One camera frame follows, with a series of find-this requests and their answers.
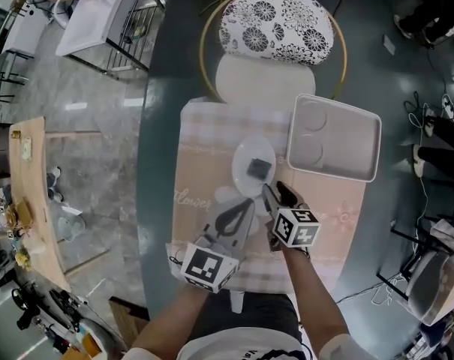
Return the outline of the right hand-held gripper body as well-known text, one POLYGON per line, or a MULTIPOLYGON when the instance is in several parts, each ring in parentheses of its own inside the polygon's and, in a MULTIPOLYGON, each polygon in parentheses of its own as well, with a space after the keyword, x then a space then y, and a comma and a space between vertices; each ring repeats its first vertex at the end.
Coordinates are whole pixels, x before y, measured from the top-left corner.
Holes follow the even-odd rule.
POLYGON ((311 247, 320 232, 320 222, 309 208, 277 208, 270 212, 271 224, 267 227, 271 252, 287 248, 311 247))

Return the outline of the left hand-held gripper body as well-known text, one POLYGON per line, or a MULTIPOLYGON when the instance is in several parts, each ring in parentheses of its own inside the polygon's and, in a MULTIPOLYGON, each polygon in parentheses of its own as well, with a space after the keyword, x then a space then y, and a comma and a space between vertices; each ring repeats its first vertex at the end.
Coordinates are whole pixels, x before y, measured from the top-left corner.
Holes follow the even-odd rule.
POLYGON ((238 272, 245 258, 244 246, 254 219, 253 216, 247 232, 239 232, 229 238, 217 237, 215 220, 219 205, 207 212, 200 234, 187 244, 184 255, 175 253, 169 256, 181 279, 211 293, 218 293, 238 272))

